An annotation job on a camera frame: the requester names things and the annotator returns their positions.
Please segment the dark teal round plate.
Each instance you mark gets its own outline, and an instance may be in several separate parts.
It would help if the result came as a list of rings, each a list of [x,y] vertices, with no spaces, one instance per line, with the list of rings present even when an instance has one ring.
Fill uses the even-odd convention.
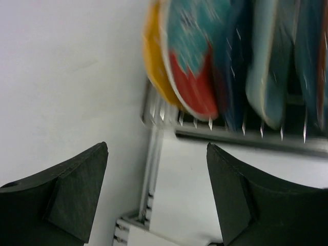
[[[308,115],[327,134],[327,1],[301,1],[295,67]]]

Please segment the red teal floral plate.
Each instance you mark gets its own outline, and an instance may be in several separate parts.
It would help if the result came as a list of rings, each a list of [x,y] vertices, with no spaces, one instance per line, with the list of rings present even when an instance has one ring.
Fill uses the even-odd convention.
[[[231,1],[165,1],[160,7],[161,51],[170,85],[183,108],[199,120],[219,116],[213,44],[231,9]]]

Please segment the dark blue leaf plate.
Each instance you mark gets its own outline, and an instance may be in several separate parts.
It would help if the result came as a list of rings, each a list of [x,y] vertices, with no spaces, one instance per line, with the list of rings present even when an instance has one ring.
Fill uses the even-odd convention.
[[[253,2],[230,1],[225,25],[213,45],[212,72],[219,114],[227,128],[241,130],[248,105],[245,82],[252,61]]]

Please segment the yellow polka dot plate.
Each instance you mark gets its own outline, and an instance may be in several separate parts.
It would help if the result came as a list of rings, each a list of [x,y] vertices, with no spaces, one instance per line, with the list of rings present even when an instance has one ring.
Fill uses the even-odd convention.
[[[150,1],[142,33],[142,53],[148,79],[169,104],[184,107],[172,89],[162,59],[159,34],[159,11],[163,1]]]

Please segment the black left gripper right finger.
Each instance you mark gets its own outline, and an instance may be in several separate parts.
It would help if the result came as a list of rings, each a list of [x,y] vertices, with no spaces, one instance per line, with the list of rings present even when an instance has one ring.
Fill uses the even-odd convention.
[[[327,245],[327,189],[283,180],[212,143],[207,166],[224,245]]]

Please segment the aluminium table frame rail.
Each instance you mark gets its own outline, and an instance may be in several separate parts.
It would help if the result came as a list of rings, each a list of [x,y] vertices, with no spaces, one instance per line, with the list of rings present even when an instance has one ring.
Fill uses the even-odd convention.
[[[117,220],[113,244],[221,242],[206,152],[205,142],[154,129],[139,212]]]

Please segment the light green rectangular plate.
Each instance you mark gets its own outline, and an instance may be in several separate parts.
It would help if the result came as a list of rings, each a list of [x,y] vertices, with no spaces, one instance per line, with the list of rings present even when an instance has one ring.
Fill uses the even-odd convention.
[[[250,106],[272,129],[281,126],[293,45],[295,1],[255,1],[253,60],[245,92]]]

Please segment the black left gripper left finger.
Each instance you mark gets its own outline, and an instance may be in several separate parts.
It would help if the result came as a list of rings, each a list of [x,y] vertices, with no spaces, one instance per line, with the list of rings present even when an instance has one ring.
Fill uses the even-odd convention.
[[[107,167],[97,143],[34,175],[1,187],[1,245],[85,245]]]

